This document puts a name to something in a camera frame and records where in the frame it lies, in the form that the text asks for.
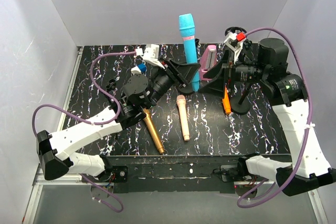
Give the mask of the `gold microphone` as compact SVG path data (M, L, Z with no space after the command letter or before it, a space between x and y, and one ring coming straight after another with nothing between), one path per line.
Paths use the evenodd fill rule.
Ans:
M161 142L160 136L158 135L156 127L153 123L151 112L146 108L143 109L143 112L145 113L145 118L143 120L144 120L144 122L147 126L147 129L150 133L150 136L152 137L154 145L155 145L157 151L159 152L159 154L163 155L164 152L165 152L164 146Z

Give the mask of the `blue microphone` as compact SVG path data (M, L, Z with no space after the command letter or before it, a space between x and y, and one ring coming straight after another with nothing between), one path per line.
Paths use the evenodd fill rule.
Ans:
M183 14L179 16L179 30L183 39L185 58L187 63L198 63L195 48L195 24L192 14ZM192 80L192 88L197 92L199 85L199 72Z

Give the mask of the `shock-mount tripod mic stand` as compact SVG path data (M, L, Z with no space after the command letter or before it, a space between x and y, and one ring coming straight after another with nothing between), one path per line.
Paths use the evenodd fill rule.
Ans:
M233 32L233 33L237 33L237 34L239 34L240 32L247 33L247 31L245 29L241 28L241 27L228 27L225 30L225 37L230 31ZM252 42L250 40L246 39L243 43L243 49L248 50L248 49L250 49L251 45L252 45Z

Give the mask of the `black tripod mic stand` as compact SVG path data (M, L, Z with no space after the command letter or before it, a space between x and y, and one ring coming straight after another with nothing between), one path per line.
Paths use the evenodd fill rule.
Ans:
M122 97L122 83L115 79L110 79L106 85L105 90L116 98Z

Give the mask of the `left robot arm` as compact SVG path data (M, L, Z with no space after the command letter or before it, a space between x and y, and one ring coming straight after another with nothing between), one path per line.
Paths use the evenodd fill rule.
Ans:
M119 133L146 117L145 109L155 106L171 86L189 85L200 68L199 63L177 63L171 59L159 61L152 77L133 74L121 88L119 105L109 105L93 116L91 124L78 123L62 131L36 136L37 154L45 180L54 180L67 173L87 174L107 180L113 172L112 164L104 155L78 153L78 149L107 135Z

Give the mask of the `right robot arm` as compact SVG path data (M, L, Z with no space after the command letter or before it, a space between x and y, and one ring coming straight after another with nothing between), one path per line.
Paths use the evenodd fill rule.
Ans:
M311 122L312 107L303 79L287 71L288 45L265 38L253 48L243 34L230 34L224 56L205 77L201 93L221 95L236 82L259 84L285 134L291 162L283 163L248 154L238 160L239 176L257 175L275 182L287 196L294 196L335 182L335 169L326 160Z

